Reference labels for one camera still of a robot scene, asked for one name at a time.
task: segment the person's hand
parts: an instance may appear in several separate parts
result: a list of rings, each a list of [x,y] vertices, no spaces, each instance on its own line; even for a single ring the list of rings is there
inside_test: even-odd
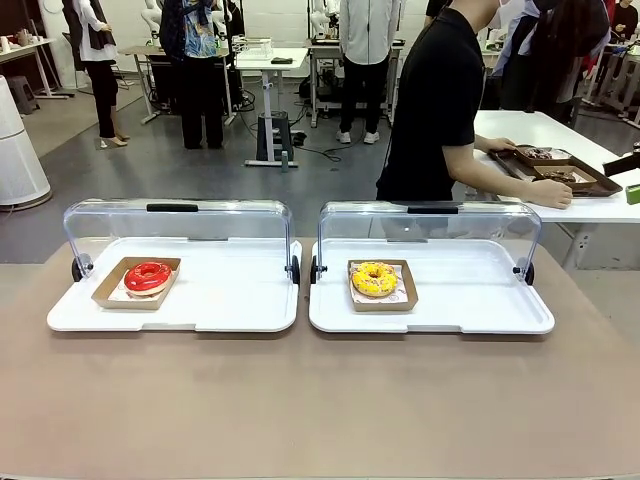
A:
[[[564,183],[555,180],[540,180],[526,184],[523,200],[543,207],[564,210],[571,205],[573,190]]]
[[[516,144],[508,138],[487,138],[478,148],[484,153],[501,152],[503,150],[515,150]]]

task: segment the white sneaker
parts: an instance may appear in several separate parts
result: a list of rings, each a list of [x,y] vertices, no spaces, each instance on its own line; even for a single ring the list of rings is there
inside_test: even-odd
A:
[[[378,132],[376,133],[367,132],[367,134],[364,136],[364,143],[366,143],[367,145],[373,145],[378,140],[380,140],[380,134]]]
[[[336,140],[340,143],[351,143],[351,134],[349,132],[342,132],[338,130],[338,133],[336,133]]]

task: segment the green object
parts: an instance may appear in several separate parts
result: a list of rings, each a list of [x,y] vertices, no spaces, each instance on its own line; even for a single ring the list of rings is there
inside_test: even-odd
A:
[[[636,205],[640,203],[640,185],[632,185],[625,189],[627,192],[627,203],[629,205]]]

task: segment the blue patterned shirt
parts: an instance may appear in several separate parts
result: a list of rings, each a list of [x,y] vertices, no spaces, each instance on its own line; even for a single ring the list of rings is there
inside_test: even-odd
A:
[[[184,8],[198,3],[198,0],[182,0]],[[205,14],[208,20],[207,25],[200,25],[197,11],[185,15],[186,42],[184,53],[187,57],[209,58],[216,56],[216,36],[210,7],[205,7]]]

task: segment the red frosted donut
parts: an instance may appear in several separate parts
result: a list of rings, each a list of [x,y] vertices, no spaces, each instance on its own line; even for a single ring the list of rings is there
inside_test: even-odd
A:
[[[155,295],[167,287],[169,277],[171,277],[169,265],[156,262],[141,263],[124,276],[124,286],[133,295]]]

